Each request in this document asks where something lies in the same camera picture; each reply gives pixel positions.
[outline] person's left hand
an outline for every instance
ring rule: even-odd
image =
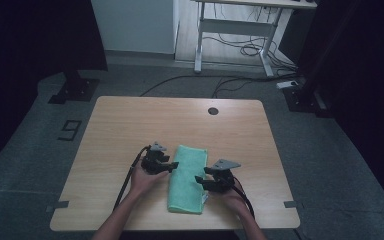
[[[150,175],[141,167],[141,162],[142,160],[136,164],[133,170],[132,183],[130,185],[130,192],[136,193],[139,196],[143,196],[159,179],[168,175],[168,171]]]

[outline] green towel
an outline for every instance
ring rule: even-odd
[[[179,145],[174,162],[179,162],[179,166],[170,177],[168,211],[201,214],[204,189],[195,176],[205,178],[207,150]]]

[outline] forearm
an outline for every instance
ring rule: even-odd
[[[258,226],[255,219],[247,208],[238,211],[238,217],[241,220],[248,240],[267,240],[263,231]]]
[[[98,231],[95,232],[92,239],[119,239],[124,225],[126,225],[130,213],[138,199],[139,194],[129,192],[104,224],[102,224]]]

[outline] gray carpet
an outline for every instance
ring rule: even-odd
[[[0,239],[89,239],[92,232],[53,232],[58,201],[99,96],[139,96],[155,84],[190,68],[109,65],[108,72],[84,71],[99,78],[92,101],[48,104],[64,83],[55,75],[39,83],[39,96],[10,142],[0,153]],[[202,75],[258,73],[205,70]],[[210,98],[220,77],[182,78],[149,92],[154,97]],[[251,83],[219,98],[261,100],[294,199],[299,203],[302,239],[384,239],[384,191],[354,145],[333,119],[293,113],[276,82]],[[234,82],[229,88],[241,86]],[[61,141],[66,120],[81,120],[74,141]],[[265,230],[270,239],[299,239],[292,230]]]

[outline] hand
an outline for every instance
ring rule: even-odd
[[[238,180],[236,180],[236,178],[235,178],[235,187],[237,187],[240,191],[243,192],[242,186],[238,182]],[[238,215],[240,213],[243,213],[243,211],[248,211],[248,208],[243,198],[239,196],[239,194],[235,192],[235,190],[233,189],[230,189],[227,192],[222,194],[213,193],[213,192],[210,192],[210,193],[214,196],[218,196],[230,210],[232,210],[234,213]]]
[[[132,183],[130,185],[130,192],[138,194],[139,197],[148,192],[159,179],[168,175],[168,171],[150,175],[141,167],[141,162],[142,160],[136,164],[133,170]]]

